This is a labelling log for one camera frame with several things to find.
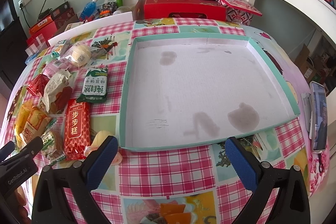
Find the large red gift box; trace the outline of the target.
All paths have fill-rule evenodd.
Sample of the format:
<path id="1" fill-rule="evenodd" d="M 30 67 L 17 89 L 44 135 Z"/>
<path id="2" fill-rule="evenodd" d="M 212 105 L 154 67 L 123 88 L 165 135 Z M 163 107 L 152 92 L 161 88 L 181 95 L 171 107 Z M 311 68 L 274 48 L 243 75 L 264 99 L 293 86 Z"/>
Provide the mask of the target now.
<path id="1" fill-rule="evenodd" d="M 145 0 L 145 19 L 198 18 L 226 21 L 226 8 L 214 0 Z"/>

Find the yellow bread snack pack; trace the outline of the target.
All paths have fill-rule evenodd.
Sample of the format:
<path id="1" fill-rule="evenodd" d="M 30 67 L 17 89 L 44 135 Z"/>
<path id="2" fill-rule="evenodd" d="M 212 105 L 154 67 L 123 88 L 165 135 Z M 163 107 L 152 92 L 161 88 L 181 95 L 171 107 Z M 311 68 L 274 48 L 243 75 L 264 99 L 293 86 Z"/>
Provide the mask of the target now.
<path id="1" fill-rule="evenodd" d="M 37 136 L 42 136 L 51 117 L 33 105 L 33 101 L 29 100 L 22 104 L 14 125 L 15 139 L 18 148 L 24 147 Z"/>

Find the stacked red boxes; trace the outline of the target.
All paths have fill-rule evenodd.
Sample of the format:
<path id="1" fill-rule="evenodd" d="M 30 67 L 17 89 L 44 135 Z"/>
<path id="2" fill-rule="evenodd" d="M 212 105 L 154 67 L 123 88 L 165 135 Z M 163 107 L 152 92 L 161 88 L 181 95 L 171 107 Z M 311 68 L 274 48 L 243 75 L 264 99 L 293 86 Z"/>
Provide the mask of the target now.
<path id="1" fill-rule="evenodd" d="M 68 24 L 78 21 L 77 14 L 66 1 L 29 28 L 30 37 L 26 40 L 27 45 L 30 46 L 39 35 L 48 40 L 63 32 Z"/>

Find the smartphone in white case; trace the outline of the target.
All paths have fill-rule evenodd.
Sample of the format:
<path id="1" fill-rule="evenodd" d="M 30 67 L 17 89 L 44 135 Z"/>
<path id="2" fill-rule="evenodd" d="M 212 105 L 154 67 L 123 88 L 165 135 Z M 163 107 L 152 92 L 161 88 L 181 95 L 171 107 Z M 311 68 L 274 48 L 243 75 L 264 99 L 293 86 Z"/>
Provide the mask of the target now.
<path id="1" fill-rule="evenodd" d="M 310 83 L 311 91 L 311 148 L 321 153 L 327 143 L 327 102 L 325 87 L 315 81 Z"/>

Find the red gold long snack pack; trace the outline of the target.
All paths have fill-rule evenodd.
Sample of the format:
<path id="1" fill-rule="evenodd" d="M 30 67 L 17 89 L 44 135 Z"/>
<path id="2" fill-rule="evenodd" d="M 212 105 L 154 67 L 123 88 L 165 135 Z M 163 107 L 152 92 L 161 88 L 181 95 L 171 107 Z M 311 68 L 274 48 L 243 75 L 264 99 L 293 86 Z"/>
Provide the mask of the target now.
<path id="1" fill-rule="evenodd" d="M 64 127 L 64 153 L 67 161 L 85 159 L 84 150 L 91 145 L 91 105 L 70 99 Z"/>

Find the red patterned lidded box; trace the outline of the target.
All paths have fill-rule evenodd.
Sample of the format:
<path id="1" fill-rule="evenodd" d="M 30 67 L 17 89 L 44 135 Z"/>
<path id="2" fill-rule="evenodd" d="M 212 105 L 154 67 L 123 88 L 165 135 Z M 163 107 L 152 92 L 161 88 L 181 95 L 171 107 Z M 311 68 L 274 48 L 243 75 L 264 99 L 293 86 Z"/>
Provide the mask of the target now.
<path id="1" fill-rule="evenodd" d="M 218 0 L 226 9 L 226 21 L 249 26 L 254 16 L 263 14 L 246 0 Z"/>

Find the cardboard box on floor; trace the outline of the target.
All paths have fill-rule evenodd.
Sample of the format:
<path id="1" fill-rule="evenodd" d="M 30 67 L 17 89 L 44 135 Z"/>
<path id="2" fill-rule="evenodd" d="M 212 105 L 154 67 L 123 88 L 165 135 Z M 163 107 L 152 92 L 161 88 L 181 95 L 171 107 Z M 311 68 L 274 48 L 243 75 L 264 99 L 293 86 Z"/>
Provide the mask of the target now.
<path id="1" fill-rule="evenodd" d="M 307 61 L 310 51 L 304 44 L 298 56 L 296 57 L 294 63 L 299 68 L 303 77 L 306 79 L 307 83 L 313 80 L 314 76 L 317 74 L 317 70 L 311 63 Z"/>

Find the white phone stand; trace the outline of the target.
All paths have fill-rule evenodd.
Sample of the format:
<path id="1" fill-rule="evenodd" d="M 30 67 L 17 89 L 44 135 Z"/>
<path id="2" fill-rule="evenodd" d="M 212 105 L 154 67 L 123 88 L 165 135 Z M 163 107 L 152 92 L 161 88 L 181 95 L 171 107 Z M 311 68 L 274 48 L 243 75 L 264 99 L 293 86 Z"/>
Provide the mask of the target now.
<path id="1" fill-rule="evenodd" d="M 309 135 L 309 139 L 311 139 L 311 94 L 304 92 L 301 93 L 301 99 L 302 99 L 302 105 L 303 105 L 303 113 L 305 116 L 305 123 L 306 123 L 306 129 Z"/>

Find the yellow jelly cup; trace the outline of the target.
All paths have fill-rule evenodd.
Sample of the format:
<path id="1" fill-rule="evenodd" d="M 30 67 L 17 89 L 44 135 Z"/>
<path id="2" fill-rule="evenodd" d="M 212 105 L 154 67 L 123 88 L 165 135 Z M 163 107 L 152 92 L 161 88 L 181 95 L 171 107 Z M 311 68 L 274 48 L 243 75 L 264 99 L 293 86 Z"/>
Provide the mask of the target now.
<path id="1" fill-rule="evenodd" d="M 84 156 L 87 157 L 91 152 L 96 151 L 108 136 L 113 135 L 114 134 L 111 133 L 110 131 L 105 130 L 99 131 L 95 135 L 92 144 L 84 149 Z M 119 152 L 117 152 L 111 165 L 119 165 L 121 162 L 122 162 L 122 155 Z"/>

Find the blue drink bottle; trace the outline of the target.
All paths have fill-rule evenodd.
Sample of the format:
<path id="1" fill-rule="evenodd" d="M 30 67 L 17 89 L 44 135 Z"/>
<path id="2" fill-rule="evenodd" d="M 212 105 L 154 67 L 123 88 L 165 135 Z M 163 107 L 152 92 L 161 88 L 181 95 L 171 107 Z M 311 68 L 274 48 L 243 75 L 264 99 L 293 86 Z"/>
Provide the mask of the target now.
<path id="1" fill-rule="evenodd" d="M 96 2 L 97 0 L 91 0 L 85 5 L 79 17 L 81 22 L 87 20 L 94 13 L 96 10 Z"/>

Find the cream white snack pack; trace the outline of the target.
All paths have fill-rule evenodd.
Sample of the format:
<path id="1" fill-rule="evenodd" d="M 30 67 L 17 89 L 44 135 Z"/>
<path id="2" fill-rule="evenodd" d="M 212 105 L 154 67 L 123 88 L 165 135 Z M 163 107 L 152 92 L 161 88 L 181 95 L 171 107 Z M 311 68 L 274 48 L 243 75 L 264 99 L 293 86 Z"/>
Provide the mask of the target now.
<path id="1" fill-rule="evenodd" d="M 72 94 L 70 86 L 71 73 L 67 69 L 60 69 L 46 84 L 42 101 L 49 114 L 61 113 Z"/>

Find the small red foil snack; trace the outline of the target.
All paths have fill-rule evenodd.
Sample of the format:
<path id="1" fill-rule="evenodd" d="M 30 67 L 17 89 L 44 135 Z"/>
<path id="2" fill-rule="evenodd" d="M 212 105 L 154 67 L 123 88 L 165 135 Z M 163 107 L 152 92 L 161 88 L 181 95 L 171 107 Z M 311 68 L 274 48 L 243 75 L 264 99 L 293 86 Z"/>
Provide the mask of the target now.
<path id="1" fill-rule="evenodd" d="M 33 96 L 42 97 L 44 95 L 46 84 L 49 82 L 49 80 L 50 79 L 46 75 L 38 74 L 28 83 L 27 90 Z"/>

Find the round bun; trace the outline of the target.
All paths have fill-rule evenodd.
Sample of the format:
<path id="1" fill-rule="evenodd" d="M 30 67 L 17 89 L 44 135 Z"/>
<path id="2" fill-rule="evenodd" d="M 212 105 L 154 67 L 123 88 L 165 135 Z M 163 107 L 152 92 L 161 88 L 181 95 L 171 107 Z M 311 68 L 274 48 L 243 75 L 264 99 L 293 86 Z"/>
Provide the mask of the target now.
<path id="1" fill-rule="evenodd" d="M 75 44 L 65 53 L 64 58 L 73 66 L 81 68 L 91 60 L 91 48 L 85 44 Z"/>

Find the pink snack pack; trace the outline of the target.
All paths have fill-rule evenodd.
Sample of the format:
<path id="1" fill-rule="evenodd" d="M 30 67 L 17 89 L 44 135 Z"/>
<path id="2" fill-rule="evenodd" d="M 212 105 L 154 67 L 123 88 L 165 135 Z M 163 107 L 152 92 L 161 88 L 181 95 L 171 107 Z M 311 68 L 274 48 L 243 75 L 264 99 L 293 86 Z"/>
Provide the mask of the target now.
<path id="1" fill-rule="evenodd" d="M 69 69 L 71 63 L 67 59 L 55 59 L 49 62 L 43 69 L 42 74 L 49 79 L 61 69 Z"/>

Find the wall power socket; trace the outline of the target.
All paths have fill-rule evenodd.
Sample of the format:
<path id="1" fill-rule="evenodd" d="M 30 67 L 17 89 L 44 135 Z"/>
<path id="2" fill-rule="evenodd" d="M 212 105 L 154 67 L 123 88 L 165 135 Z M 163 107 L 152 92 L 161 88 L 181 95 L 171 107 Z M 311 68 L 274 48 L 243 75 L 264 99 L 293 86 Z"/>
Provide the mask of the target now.
<path id="1" fill-rule="evenodd" d="M 25 5 L 27 5 L 31 0 L 19 0 L 18 5 L 19 8 L 22 9 L 25 7 Z"/>

